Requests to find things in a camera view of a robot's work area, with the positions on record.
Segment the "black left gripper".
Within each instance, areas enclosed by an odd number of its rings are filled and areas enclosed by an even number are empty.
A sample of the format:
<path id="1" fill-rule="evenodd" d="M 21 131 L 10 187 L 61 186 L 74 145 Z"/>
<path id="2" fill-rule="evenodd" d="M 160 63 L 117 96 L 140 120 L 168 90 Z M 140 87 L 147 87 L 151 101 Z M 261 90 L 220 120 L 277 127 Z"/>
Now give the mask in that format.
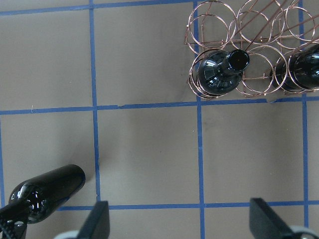
<path id="1" fill-rule="evenodd" d="M 0 210 L 1 239 L 25 239 L 30 224 L 31 207 L 27 201 L 16 201 Z"/>

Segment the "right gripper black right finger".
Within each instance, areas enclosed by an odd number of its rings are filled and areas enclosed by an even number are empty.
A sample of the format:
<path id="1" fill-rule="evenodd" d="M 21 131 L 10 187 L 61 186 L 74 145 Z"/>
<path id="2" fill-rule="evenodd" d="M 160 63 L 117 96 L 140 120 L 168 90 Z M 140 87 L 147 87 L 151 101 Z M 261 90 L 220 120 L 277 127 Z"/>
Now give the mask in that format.
<path id="1" fill-rule="evenodd" d="M 294 232 L 262 199 L 251 198 L 249 229 L 255 239 L 293 239 Z"/>

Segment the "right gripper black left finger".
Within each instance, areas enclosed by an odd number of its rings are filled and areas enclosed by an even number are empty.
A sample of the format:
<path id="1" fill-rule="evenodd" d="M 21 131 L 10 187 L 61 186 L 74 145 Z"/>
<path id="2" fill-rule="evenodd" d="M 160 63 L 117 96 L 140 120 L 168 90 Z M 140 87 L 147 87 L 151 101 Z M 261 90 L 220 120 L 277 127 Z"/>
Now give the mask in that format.
<path id="1" fill-rule="evenodd" d="M 108 239 L 110 215 L 108 201 L 97 202 L 81 227 L 78 239 Z"/>

